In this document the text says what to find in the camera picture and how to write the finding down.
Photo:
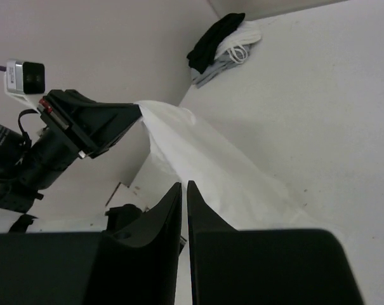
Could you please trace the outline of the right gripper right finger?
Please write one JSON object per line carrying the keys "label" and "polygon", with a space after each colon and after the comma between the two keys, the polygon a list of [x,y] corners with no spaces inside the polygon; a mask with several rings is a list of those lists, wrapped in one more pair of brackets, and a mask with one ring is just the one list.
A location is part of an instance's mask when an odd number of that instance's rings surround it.
{"label": "right gripper right finger", "polygon": [[336,237],[323,229],[239,231],[187,186],[194,304],[362,304]]}

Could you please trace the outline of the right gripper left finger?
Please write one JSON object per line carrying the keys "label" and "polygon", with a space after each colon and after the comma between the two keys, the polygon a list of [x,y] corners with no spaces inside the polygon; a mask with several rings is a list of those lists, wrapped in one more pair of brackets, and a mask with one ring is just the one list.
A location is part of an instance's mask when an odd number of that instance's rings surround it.
{"label": "right gripper left finger", "polygon": [[174,304],[182,227],[182,185],[146,212],[111,208],[102,243],[111,304]]}

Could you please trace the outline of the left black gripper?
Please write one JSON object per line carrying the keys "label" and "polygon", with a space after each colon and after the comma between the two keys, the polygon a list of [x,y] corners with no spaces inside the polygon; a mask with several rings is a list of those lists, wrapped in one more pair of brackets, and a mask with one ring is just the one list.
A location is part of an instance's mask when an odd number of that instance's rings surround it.
{"label": "left black gripper", "polygon": [[77,90],[51,90],[39,101],[39,110],[48,130],[36,157],[55,176],[81,154],[94,159],[106,153],[141,117],[135,104],[96,102]]}

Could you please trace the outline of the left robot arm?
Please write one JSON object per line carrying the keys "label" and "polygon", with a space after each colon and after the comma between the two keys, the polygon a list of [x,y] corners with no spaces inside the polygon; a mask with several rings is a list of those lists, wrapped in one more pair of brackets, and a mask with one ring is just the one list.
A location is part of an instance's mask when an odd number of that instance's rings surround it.
{"label": "left robot arm", "polygon": [[0,209],[20,214],[11,233],[24,233],[33,224],[28,214],[40,192],[49,188],[80,158],[95,159],[116,145],[141,118],[136,104],[95,102],[76,90],[51,90],[33,109],[45,123],[33,142],[21,128],[0,125]]}

